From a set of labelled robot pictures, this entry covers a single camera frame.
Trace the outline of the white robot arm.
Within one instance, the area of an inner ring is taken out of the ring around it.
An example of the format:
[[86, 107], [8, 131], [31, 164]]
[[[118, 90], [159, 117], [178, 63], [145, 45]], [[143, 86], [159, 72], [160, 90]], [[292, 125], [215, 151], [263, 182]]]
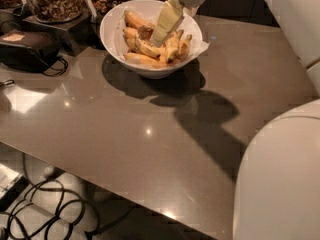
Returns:
[[[267, 0], [314, 87], [320, 0]], [[230, 240], [320, 240], [317, 100], [283, 113], [251, 140], [239, 165]]]

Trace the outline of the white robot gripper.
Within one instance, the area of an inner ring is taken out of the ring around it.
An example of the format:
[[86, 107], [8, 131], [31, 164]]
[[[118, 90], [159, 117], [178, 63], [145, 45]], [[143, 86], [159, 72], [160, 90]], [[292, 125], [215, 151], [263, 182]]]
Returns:
[[205, 0], [167, 0], [159, 13], [150, 41], [160, 47], [181, 24], [185, 12], [194, 16]]

